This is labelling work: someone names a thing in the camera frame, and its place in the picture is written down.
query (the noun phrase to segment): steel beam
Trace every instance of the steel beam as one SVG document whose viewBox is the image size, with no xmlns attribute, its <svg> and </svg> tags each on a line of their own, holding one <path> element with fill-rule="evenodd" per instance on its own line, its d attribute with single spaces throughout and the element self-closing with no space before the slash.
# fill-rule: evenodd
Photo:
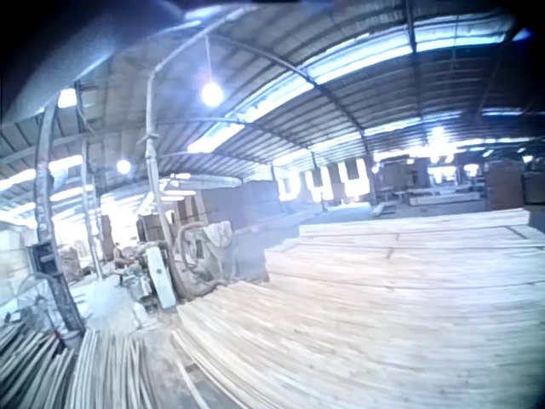
<svg viewBox="0 0 545 409">
<path fill-rule="evenodd" d="M 348 122 L 352 124 L 352 126 L 359 132 L 361 135 L 362 141 L 364 143 L 365 152 L 369 154 L 369 146 L 367 144 L 367 140 L 364 135 L 364 127 L 363 125 L 358 121 L 358 119 L 351 114 L 348 109 L 342 104 L 342 102 L 339 101 L 339 99 L 333 95 L 331 91 L 329 91 L 323 84 L 318 84 L 314 78 L 312 78 L 310 75 L 308 75 L 306 72 L 302 71 L 300 68 L 297 68 L 293 64 L 291 64 L 286 59 L 280 57 L 279 55 L 275 55 L 271 51 L 264 50 L 260 47 L 257 47 L 250 43 L 244 43 L 242 41 L 233 40 L 232 38 L 223 37 L 221 35 L 215 34 L 213 36 L 214 38 L 217 38 L 223 42 L 230 43 L 236 47 L 239 47 L 241 49 L 245 49 L 249 51 L 250 53 L 261 55 L 262 57 L 280 65 L 284 68 L 292 71 L 293 73 L 299 75 L 301 78 L 303 78 L 305 81 L 307 81 L 309 84 L 311 84 L 315 89 L 317 89 L 320 94 L 325 96 L 331 104 L 335 106 L 337 111 L 341 112 L 345 117 L 347 117 Z"/>
<path fill-rule="evenodd" d="M 407 32 L 409 33 L 410 43 L 410 64 L 415 75 L 415 94 L 416 94 L 416 108 L 418 110 L 418 116 L 420 117 L 422 125 L 422 143 L 429 145 L 427 140 L 427 131 L 424 126 L 424 115 L 422 113 L 422 72 L 420 70 L 420 64 L 418 60 L 418 51 L 416 49 L 416 35 L 415 35 L 415 22 L 412 16 L 412 4 L 411 0 L 404 0 L 403 8 L 404 19 L 407 22 Z"/>
<path fill-rule="evenodd" d="M 297 142 L 293 142 L 290 139 L 290 135 L 286 135 L 285 133 L 279 133 L 274 130 L 270 130 L 267 127 L 261 126 L 259 124 L 254 124 L 250 122 L 241 121 L 238 119 L 233 118 L 189 118 L 189 119 L 168 119 L 168 120 L 159 120 L 156 122 L 156 126 L 162 126 L 162 125 L 177 125 L 177 124 L 189 124 L 194 122 L 217 122 L 217 123 L 229 123 L 229 124 L 242 124 L 249 126 L 251 128 L 255 128 L 257 130 L 261 130 L 263 132 L 267 132 L 268 134 L 271 134 L 273 136 L 277 136 L 278 138 L 287 141 L 291 145 L 294 145 L 298 148 L 306 148 L 308 149 L 308 145 L 303 145 Z M 121 132 L 122 130 L 141 130 L 143 128 L 143 124 L 135 124 L 133 126 L 125 126 L 125 127 L 111 127 L 106 128 L 103 130 L 99 130 L 101 135 L 93 135 L 90 131 L 88 132 L 82 132 L 75 135 L 69 135 L 62 138 L 56 138 L 53 140 L 53 146 L 59 147 L 62 145 L 66 145 L 68 143 L 73 143 L 77 141 L 81 141 L 83 138 L 89 138 L 89 143 L 96 143 L 101 142 L 104 140 L 103 135 L 115 133 L 115 132 Z M 17 160 L 22 160 L 24 158 L 30 157 L 34 155 L 36 152 L 35 147 L 28 147 L 26 149 L 21 149 L 18 152 L 12 153 L 6 157 L 0 158 L 0 166 L 11 164 Z"/>
<path fill-rule="evenodd" d="M 175 119 L 172 121 L 172 123 L 170 121 L 163 121 L 161 122 L 161 125 L 169 125 L 169 124 L 192 124 L 192 123 L 198 123 L 198 122 L 213 122 L 213 123 L 225 123 L 225 124 L 239 124 L 239 125 L 244 125 L 244 126 L 248 126 L 250 128 L 254 128 L 256 130 L 260 130 L 261 132 L 266 132 L 272 136 L 276 136 L 277 138 L 283 140 L 283 141 L 286 141 L 288 143 L 290 143 L 291 145 L 295 146 L 295 147 L 298 147 L 300 149 L 304 148 L 304 149 L 308 149 L 310 145 L 307 145 L 307 144 L 302 144 L 302 143 L 297 143 L 295 141 L 292 141 L 290 138 L 292 137 L 291 135 L 289 134 L 285 134 L 283 132 L 277 132 L 276 130 L 271 130 L 270 128 L 266 127 L 266 126 L 263 126 L 263 125 L 259 125 L 259 124 L 256 124 L 256 123 L 253 123 L 253 122 L 246 122 L 246 121 L 242 121 L 240 119 L 236 119 L 236 118 L 223 118 L 223 117 L 204 117 L 204 118 L 187 118 L 187 119 Z"/>
<path fill-rule="evenodd" d="M 173 157 L 176 157 L 176 156 L 192 156 L 192 155 L 195 155 L 195 154 L 196 153 L 190 153 L 188 151 L 179 151 L 179 152 L 172 152 L 172 153 L 165 153 L 165 154 L 162 154 L 162 155 L 158 155 L 157 158 L 158 159 L 165 159 L 165 158 L 173 158 Z M 253 164 L 263 164 L 263 165 L 266 165 L 266 166 L 269 165 L 268 162 L 265 162 L 265 161 L 263 161 L 261 159 L 258 159 L 258 158 L 254 158 L 253 156 L 235 155 L 235 154 L 232 154 L 232 153 L 222 153 L 222 152 L 217 152 L 217 149 L 215 149 L 211 153 L 202 153 L 202 154 L 219 156 L 221 158 L 236 159 L 236 160 L 240 160 L 240 161 L 243 161 L 243 162 L 251 162 Z"/>
<path fill-rule="evenodd" d="M 51 201 L 49 195 L 53 185 L 51 173 L 49 172 L 49 159 L 53 141 L 53 126 L 57 110 L 57 98 L 45 107 L 43 120 L 38 131 L 36 146 L 36 178 L 34 179 L 34 203 L 36 209 L 34 214 L 37 222 L 37 239 L 40 244 L 49 244 L 52 250 L 54 262 L 57 267 L 55 274 L 50 274 L 52 280 L 49 288 L 59 309 L 60 316 L 65 322 L 68 331 L 83 333 L 85 325 L 77 311 L 76 303 L 68 289 L 66 277 L 62 273 L 59 252 L 55 240 L 55 226 L 52 220 Z"/>
<path fill-rule="evenodd" d="M 494 85 L 494 82 L 496 81 L 496 75 L 500 69 L 500 65 L 502 63 L 503 53 L 505 52 L 505 49 L 513 41 L 514 37 L 517 35 L 517 33 L 521 29 L 522 29 L 522 26 L 516 23 L 508 30 L 508 32 L 506 32 L 505 38 L 503 39 L 502 43 L 499 46 L 496 59 L 494 60 L 494 65 L 492 66 L 490 72 L 486 76 L 488 78 L 488 81 L 486 82 L 486 86 L 479 100 L 479 104 L 477 105 L 477 107 L 475 108 L 475 112 L 473 113 L 473 115 L 476 118 L 480 117 L 480 113 L 483 110 L 483 107 L 485 106 L 486 100 L 488 99 L 488 94 L 491 92 L 492 86 Z"/>
</svg>

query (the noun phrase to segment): steel column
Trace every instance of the steel column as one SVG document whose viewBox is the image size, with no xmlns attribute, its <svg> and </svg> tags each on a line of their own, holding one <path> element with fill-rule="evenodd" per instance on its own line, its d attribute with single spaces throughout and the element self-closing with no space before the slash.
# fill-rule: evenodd
<svg viewBox="0 0 545 409">
<path fill-rule="evenodd" d="M 373 162 L 372 156 L 364 156 L 365 173 L 367 174 L 367 179 L 369 179 L 370 202 L 372 205 L 377 205 L 376 180 L 375 174 L 373 173 Z"/>
<path fill-rule="evenodd" d="M 91 196 L 91 198 L 93 200 L 93 207 L 95 208 L 96 228 L 99 230 L 100 246 L 102 249 L 104 249 L 104 245 L 102 244 L 102 240 L 104 240 L 104 230 L 102 229 L 102 209 L 100 208 L 100 197 L 96 190 L 95 175 L 91 175 L 91 184 L 93 185 L 93 196 Z"/>
<path fill-rule="evenodd" d="M 271 164 L 271 178 L 274 183 L 274 188 L 276 189 L 276 195 L 278 196 L 278 202 L 280 203 L 280 210 L 284 213 L 284 207 L 282 206 L 282 201 L 280 200 L 280 188 L 278 187 L 278 181 L 276 179 L 276 172 L 274 171 L 274 165 Z"/>
<path fill-rule="evenodd" d="M 37 223 L 37 239 L 39 243 L 49 243 L 53 251 L 54 262 L 58 272 L 51 274 L 52 280 L 49 288 L 53 294 L 60 316 L 65 322 L 68 331 L 85 331 L 85 324 L 77 311 L 76 303 L 68 288 L 66 277 L 61 271 L 59 252 L 55 240 L 55 226 L 52 220 L 51 202 L 49 196 L 53 186 L 53 177 L 49 173 L 49 160 L 51 158 L 53 124 L 57 110 L 57 98 L 53 98 L 45 107 L 42 123 L 38 132 L 36 146 L 36 178 L 34 179 L 34 214 Z"/>
<path fill-rule="evenodd" d="M 316 156 L 314 155 L 314 152 L 310 152 L 310 154 L 311 154 L 311 157 L 313 158 L 314 170 L 319 170 L 319 167 L 316 164 Z M 322 205 L 322 210 L 325 211 L 324 195 L 322 194 L 322 192 L 320 192 L 320 204 Z"/>
<path fill-rule="evenodd" d="M 93 264 L 95 265 L 95 271 L 97 276 L 100 279 L 103 279 L 102 276 L 102 267 L 99 263 L 99 257 L 96 255 L 95 247 L 95 238 L 93 237 L 93 228 L 91 227 L 91 217 L 90 206 L 89 206 L 89 193 L 85 190 L 87 186 L 88 178 L 88 167 L 89 167 L 89 140 L 84 139 L 82 142 L 82 167 L 81 167 L 81 177 L 82 177 L 82 202 L 83 202 L 83 217 L 85 220 L 85 229 L 87 230 L 87 242 L 89 244 L 89 251 L 91 252 L 91 258 L 93 259 Z"/>
</svg>

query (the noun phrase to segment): duct pipe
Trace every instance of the duct pipe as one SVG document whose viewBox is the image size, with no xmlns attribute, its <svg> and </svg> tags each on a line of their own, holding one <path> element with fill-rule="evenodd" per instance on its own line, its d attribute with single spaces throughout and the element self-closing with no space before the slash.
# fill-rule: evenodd
<svg viewBox="0 0 545 409">
<path fill-rule="evenodd" d="M 155 68 L 153 68 L 150 73 L 149 78 L 147 79 L 147 94 L 146 94 L 146 165 L 147 172 L 150 177 L 150 186 L 151 190 L 155 196 L 155 203 L 157 206 L 157 212 L 159 214 L 159 219 L 161 221 L 161 228 L 163 229 L 163 235 L 165 241 L 169 245 L 169 250 L 172 251 L 172 235 L 170 234 L 169 222 L 166 215 L 164 214 L 163 201 L 161 200 L 161 189 L 159 187 L 159 169 L 157 164 L 157 152 L 155 151 L 155 146 L 153 141 L 158 138 L 158 135 L 155 133 L 155 126 L 153 120 L 153 82 L 155 76 L 171 62 L 179 53 L 188 47 L 195 44 L 201 38 L 206 37 L 210 32 L 223 25 L 224 23 L 236 20 L 240 15 L 246 13 L 248 8 L 237 9 L 225 17 L 219 19 L 218 21 L 213 22 L 187 41 L 185 41 L 180 47 L 176 48 L 169 55 L 166 56 L 161 62 L 159 62 Z"/>
</svg>

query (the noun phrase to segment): metal roof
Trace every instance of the metal roof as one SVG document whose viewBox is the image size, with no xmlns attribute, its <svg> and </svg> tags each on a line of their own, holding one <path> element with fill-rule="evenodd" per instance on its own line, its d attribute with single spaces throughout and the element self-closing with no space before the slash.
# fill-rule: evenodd
<svg viewBox="0 0 545 409">
<path fill-rule="evenodd" d="M 80 78 L 83 113 L 96 135 L 80 131 L 75 107 L 58 109 L 53 160 L 81 153 L 88 136 L 100 191 L 127 187 L 132 194 L 130 185 L 146 178 L 145 147 L 138 142 L 147 75 L 200 28 L 149 38 Z M 209 75 L 203 43 L 158 76 L 160 173 L 208 175 L 197 187 L 208 186 L 210 177 L 210 186 L 231 183 L 225 177 L 270 180 L 273 161 L 282 177 L 313 167 L 308 150 L 318 165 L 362 157 L 366 150 L 398 152 L 429 143 L 438 124 L 451 142 L 534 141 L 543 136 L 545 107 L 528 80 L 527 41 L 515 41 L 523 37 L 521 28 L 501 10 L 466 2 L 252 9 L 209 36 L 213 77 L 225 94 L 218 107 L 200 99 Z M 2 127 L 0 179 L 33 167 L 40 118 Z M 187 153 L 189 147 L 211 150 L 218 135 L 226 140 L 213 152 Z M 518 146 L 522 140 L 514 141 Z M 290 153 L 295 159 L 285 160 Z M 133 164 L 126 176 L 116 170 L 121 158 Z M 69 169 L 69 177 L 77 174 Z M 0 192 L 0 208 L 24 204 L 31 191 L 30 181 L 14 184 Z"/>
</svg>

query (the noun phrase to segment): stack of wooden planks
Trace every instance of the stack of wooden planks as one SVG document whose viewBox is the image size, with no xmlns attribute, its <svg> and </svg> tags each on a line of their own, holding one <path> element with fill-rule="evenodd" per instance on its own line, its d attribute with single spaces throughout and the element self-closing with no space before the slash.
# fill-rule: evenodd
<svg viewBox="0 0 545 409">
<path fill-rule="evenodd" d="M 301 227 L 270 282 L 178 308 L 175 340 L 243 408 L 535 405 L 545 235 L 523 210 Z"/>
</svg>

